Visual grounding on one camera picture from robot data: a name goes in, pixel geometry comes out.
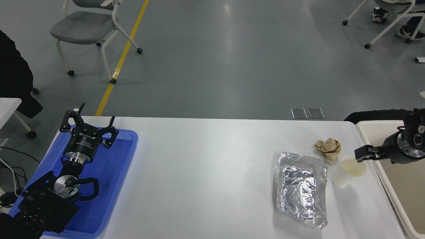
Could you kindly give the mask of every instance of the crumpled brown paper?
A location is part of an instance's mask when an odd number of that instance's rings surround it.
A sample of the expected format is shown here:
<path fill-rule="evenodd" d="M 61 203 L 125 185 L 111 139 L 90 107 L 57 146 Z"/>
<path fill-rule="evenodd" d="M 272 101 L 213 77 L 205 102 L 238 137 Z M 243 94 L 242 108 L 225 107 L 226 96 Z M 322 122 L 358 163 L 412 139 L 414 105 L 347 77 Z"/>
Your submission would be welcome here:
<path fill-rule="evenodd" d="M 329 138 L 326 142 L 318 140 L 314 147 L 321 155 L 331 161 L 336 159 L 341 153 L 340 142 L 333 138 Z"/>

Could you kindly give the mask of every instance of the black jacket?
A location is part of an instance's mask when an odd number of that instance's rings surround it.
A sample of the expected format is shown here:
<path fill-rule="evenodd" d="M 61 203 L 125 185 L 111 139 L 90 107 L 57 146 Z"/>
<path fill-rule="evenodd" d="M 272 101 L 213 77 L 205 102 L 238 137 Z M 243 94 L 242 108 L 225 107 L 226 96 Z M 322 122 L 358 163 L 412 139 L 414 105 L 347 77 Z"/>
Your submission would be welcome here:
<path fill-rule="evenodd" d="M 15 42 L 0 31 L 0 97 L 20 98 L 18 111 L 32 118 L 43 107 L 31 95 L 33 76 L 28 63 L 16 49 Z"/>

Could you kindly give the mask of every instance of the aluminum foil tray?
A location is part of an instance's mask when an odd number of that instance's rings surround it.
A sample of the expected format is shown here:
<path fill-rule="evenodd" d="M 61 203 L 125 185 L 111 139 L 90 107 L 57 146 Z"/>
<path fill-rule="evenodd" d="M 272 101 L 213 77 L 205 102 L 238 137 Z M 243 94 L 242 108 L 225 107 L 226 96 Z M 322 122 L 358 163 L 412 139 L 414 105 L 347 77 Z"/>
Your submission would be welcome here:
<path fill-rule="evenodd" d="M 290 152 L 280 154 L 276 165 L 279 211 L 322 229 L 326 220 L 325 188 L 328 167 L 322 159 Z"/>

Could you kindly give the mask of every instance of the white cup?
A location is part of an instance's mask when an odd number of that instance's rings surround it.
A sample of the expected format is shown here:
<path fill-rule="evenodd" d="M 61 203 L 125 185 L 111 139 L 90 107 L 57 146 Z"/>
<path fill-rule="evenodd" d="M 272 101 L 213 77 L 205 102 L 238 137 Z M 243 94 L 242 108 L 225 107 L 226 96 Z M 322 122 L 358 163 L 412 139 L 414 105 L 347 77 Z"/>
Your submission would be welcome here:
<path fill-rule="evenodd" d="M 345 187 L 352 180 L 366 173 L 366 165 L 364 162 L 358 163 L 352 155 L 341 158 L 340 163 L 332 174 L 332 182 L 338 187 Z"/>

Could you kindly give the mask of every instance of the blue plastic tray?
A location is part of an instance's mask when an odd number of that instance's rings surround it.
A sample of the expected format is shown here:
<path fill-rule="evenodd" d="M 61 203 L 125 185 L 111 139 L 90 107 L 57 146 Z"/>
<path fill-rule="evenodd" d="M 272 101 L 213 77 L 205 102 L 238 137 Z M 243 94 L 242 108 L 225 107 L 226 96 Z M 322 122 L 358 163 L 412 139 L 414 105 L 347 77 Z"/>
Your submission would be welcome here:
<path fill-rule="evenodd" d="M 44 157 L 37 170 L 29 180 L 30 185 L 35 180 L 52 170 L 58 176 L 62 169 L 60 158 L 71 134 L 60 133 L 54 141 L 51 150 Z M 80 207 L 72 220 L 62 233 L 45 232 L 43 235 L 59 236 L 71 239 L 93 239 L 105 228 L 122 183 L 127 173 L 128 166 L 133 158 L 137 145 L 137 134 L 131 130 L 119 129 L 119 134 L 110 149 L 99 145 L 99 149 L 93 162 L 86 164 L 80 178 L 95 177 L 99 180 L 99 195 L 90 201 L 78 201 Z M 82 185 L 82 195 L 93 193 L 92 184 Z M 9 214 L 14 216 L 18 213 L 18 205 L 22 201 L 20 196 Z"/>

